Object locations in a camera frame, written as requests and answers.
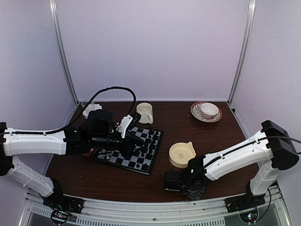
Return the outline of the cream bowl of black pieces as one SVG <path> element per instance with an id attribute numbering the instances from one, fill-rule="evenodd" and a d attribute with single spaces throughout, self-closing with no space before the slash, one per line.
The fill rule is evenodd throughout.
<path id="1" fill-rule="evenodd" d="M 191 141 L 188 143 L 179 142 L 173 144 L 169 149 L 170 163 L 180 169 L 186 168 L 189 160 L 195 157 L 196 152 Z"/>

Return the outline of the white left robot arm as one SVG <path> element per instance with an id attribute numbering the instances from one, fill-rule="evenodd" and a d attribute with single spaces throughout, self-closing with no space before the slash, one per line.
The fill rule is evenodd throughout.
<path id="1" fill-rule="evenodd" d="M 67 206 L 67 197 L 60 183 L 45 177 L 24 165 L 18 154 L 52 153 L 57 155 L 78 155 L 88 153 L 92 157 L 119 151 L 127 157 L 134 153 L 144 141 L 130 130 L 141 119 L 133 112 L 123 117 L 120 123 L 113 122 L 113 116 L 106 110 L 95 110 L 88 114 L 87 121 L 77 128 L 65 126 L 52 131 L 20 131 L 0 124 L 0 174 L 39 193 L 57 209 Z"/>

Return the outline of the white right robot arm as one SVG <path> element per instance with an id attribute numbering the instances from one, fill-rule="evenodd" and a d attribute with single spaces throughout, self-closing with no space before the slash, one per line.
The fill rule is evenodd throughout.
<path id="1" fill-rule="evenodd" d="M 241 197 L 244 207 L 252 207 L 274 183 L 279 172 L 292 168 L 300 159 L 293 145 L 295 140 L 284 128 L 271 120 L 264 121 L 261 126 L 260 131 L 237 145 L 189 160 L 187 169 L 179 175 L 180 190 L 187 197 L 198 200 L 200 189 L 206 188 L 211 181 L 259 162 L 259 172 L 247 186 L 248 192 Z"/>

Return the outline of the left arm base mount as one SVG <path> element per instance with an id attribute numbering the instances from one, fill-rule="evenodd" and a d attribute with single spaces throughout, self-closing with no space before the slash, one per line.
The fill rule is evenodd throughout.
<path id="1" fill-rule="evenodd" d="M 52 209 L 50 219 L 57 225 L 66 223 L 74 217 L 73 214 L 80 214 L 84 206 L 84 200 L 63 195 L 62 197 L 43 197 L 43 204 Z"/>

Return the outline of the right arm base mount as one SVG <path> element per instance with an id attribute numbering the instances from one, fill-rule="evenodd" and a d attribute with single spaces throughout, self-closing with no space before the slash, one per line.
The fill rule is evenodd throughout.
<path id="1" fill-rule="evenodd" d="M 228 213 L 239 212 L 240 219 L 251 224 L 259 218 L 258 206 L 265 204 L 264 197 L 265 195 L 243 194 L 226 198 L 224 201 Z"/>

